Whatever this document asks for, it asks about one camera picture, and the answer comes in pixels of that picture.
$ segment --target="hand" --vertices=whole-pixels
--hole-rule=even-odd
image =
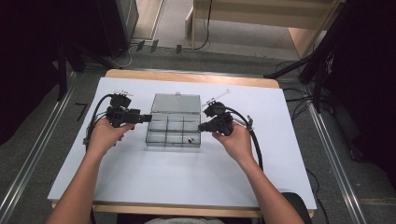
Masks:
[[[121,141],[123,135],[131,130],[134,124],[124,124],[119,128],[111,126],[108,119],[99,119],[93,128],[88,152],[104,157],[107,151],[113,147],[117,141]]]
[[[250,133],[245,127],[233,122],[233,132],[230,136],[220,133],[212,133],[212,135],[224,145],[228,154],[239,165],[254,161],[251,151]]]

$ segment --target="table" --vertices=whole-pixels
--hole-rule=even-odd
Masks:
[[[332,24],[342,0],[214,0],[210,20],[289,27],[300,58],[311,51]],[[197,19],[207,19],[210,0],[194,0],[191,46],[195,48]]]
[[[134,85],[135,96],[131,106],[137,106],[134,108],[141,109],[142,113],[149,112],[153,91],[178,90],[181,93],[190,93],[189,91],[201,90],[201,97],[207,97],[211,95],[208,93],[210,91],[208,87],[214,88],[213,92],[221,92],[223,88],[229,88],[232,92],[230,94],[235,92],[239,95],[244,94],[240,90],[249,88],[252,93],[265,91],[283,97],[283,92],[278,88],[277,82],[271,79],[214,76],[213,74],[110,70],[107,72],[106,78],[103,78],[99,83],[92,105],[96,105],[104,92],[115,88],[115,84],[123,87],[123,90],[131,87],[131,84]],[[229,105],[234,102],[235,95],[233,97],[234,99],[225,96],[221,101]],[[272,110],[275,116],[259,118],[253,111],[250,115],[254,115],[255,122],[261,123],[265,120],[269,128],[267,131],[280,132],[279,130],[282,130],[285,138],[288,139],[271,143],[269,139],[263,138],[264,134],[271,134],[257,128],[256,135],[259,136],[261,145],[264,146],[262,140],[265,140],[267,141],[266,145],[272,146],[273,149],[262,150],[263,155],[267,158],[264,160],[264,171],[268,170],[267,175],[275,185],[280,187],[279,190],[299,191],[298,193],[304,199],[307,208],[313,213],[316,204],[304,172],[303,160],[291,127],[286,103],[277,101],[270,95],[262,98],[265,98],[268,104],[272,104],[267,110]],[[237,110],[246,114],[248,109],[238,108]],[[92,114],[92,108],[84,123],[89,122],[90,113]],[[287,119],[284,124],[271,123],[271,120],[285,117]],[[49,199],[54,204],[62,196],[84,156],[81,140],[84,137],[85,127],[83,126],[78,133],[76,142],[53,184]],[[117,144],[117,149],[113,148],[107,152],[99,172],[93,203],[94,211],[206,217],[260,216],[259,207],[245,175],[236,162],[226,154],[222,146],[210,136],[210,133],[202,133],[201,148],[146,147],[144,143],[145,127],[147,129],[145,124],[136,125],[132,132],[125,135],[124,141]],[[131,143],[125,141],[126,139],[134,142],[133,150],[131,150]],[[284,165],[281,164],[282,162],[275,162],[275,159],[271,159],[279,157],[277,147],[282,144],[286,144],[281,147],[288,153],[288,157],[283,160]],[[288,167],[290,164],[293,168],[287,169],[288,171],[285,172],[283,166]],[[284,184],[283,181],[293,181],[292,179],[296,177],[295,170],[302,171],[302,173],[297,173],[298,179],[294,179],[293,184],[290,182]],[[279,173],[286,173],[286,179],[279,178],[277,175]]]

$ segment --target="gray carpet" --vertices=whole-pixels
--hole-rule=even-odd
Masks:
[[[157,49],[149,53],[149,48],[132,52],[132,63],[125,69],[169,69],[182,71],[201,71],[216,73],[232,73],[241,77],[261,77],[276,70],[280,60],[218,54],[210,52],[183,51],[176,54],[175,49]],[[117,59],[118,63],[128,63],[128,55]],[[56,178],[69,148],[74,142],[82,124],[77,121],[81,107],[75,103],[89,104],[95,93],[95,88],[106,70],[97,63],[87,62],[84,74],[78,74],[77,85],[70,101],[52,134],[49,143],[31,177],[21,199],[8,223],[43,223],[51,212],[47,200],[52,181]],[[300,89],[295,77],[298,71],[293,71],[287,77],[280,79],[281,87]],[[286,91],[287,99],[303,97],[297,91]],[[15,136],[6,144],[0,146],[0,193],[2,199],[7,187],[17,175],[24,159],[27,157],[35,139],[44,126],[47,117],[55,105],[57,88],[43,99],[40,106],[22,124]],[[288,103],[292,114],[300,102]],[[347,144],[340,133],[335,119],[323,112],[326,125],[331,134],[338,154],[343,162],[353,188],[360,199],[391,199],[396,198],[384,173],[371,163],[357,163],[349,158]],[[334,178],[317,129],[308,110],[300,114],[294,121],[294,129],[299,142],[306,168],[315,174],[320,184],[318,197],[322,201],[330,223],[352,223],[341,191]],[[313,189],[318,186],[313,176],[308,175]],[[365,203],[362,205],[368,223],[395,223],[395,204]],[[96,214],[98,223],[115,223],[114,214]],[[318,207],[313,217],[314,223],[326,223],[322,210]]]

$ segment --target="metal strip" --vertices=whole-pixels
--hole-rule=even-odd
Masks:
[[[59,121],[59,118],[61,117],[64,109],[67,106],[67,103],[75,87],[76,79],[77,75],[73,72],[68,80],[69,90],[67,91],[62,101],[58,102],[53,108],[51,114],[49,115],[49,119],[47,120],[40,135],[37,137],[35,144],[33,145],[22,168],[20,169],[18,175],[9,187],[6,197],[0,207],[0,223],[7,223],[9,218],[11,217],[11,214],[15,206],[17,205],[18,200],[23,194],[23,191],[26,188],[26,185],[30,177],[32,176],[33,171],[35,170],[35,167],[44,152],[44,149],[56,127],[56,124]]]
[[[303,90],[308,94],[311,94],[310,90],[305,86],[303,86]],[[320,140],[322,141],[322,144],[326,151],[327,157],[330,162],[330,166],[332,167],[332,171],[334,172],[335,179],[344,197],[346,207],[353,220],[353,223],[357,223],[357,224],[367,223],[364,214],[361,210],[358,197],[356,196],[355,191],[352,188],[349,179],[347,178],[347,173],[345,172],[344,167],[338,157],[337,151],[335,150],[335,147],[332,144],[332,139],[329,136],[329,133],[326,129],[326,125],[323,121],[322,116],[317,113],[316,109],[312,104],[310,104],[309,110],[311,112],[312,119],[314,120],[314,123],[318,129]]]

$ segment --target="person's right hand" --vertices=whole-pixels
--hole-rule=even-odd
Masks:
[[[233,132],[230,136],[220,133],[212,133],[212,135],[224,145],[228,154],[239,165],[254,161],[251,151],[250,133],[245,127],[233,122]]]

